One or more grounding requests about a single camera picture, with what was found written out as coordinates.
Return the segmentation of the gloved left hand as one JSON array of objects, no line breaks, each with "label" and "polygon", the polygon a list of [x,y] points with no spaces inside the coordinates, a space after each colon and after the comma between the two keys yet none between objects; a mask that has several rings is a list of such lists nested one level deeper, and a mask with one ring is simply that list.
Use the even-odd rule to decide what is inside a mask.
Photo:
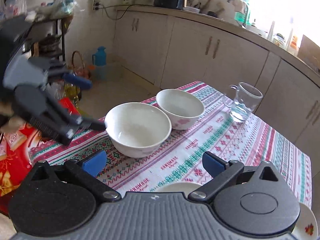
[{"label": "gloved left hand", "polygon": [[1,133],[15,133],[25,125],[25,120],[15,115],[10,101],[1,100],[1,115],[9,118],[5,124],[1,125]]}]

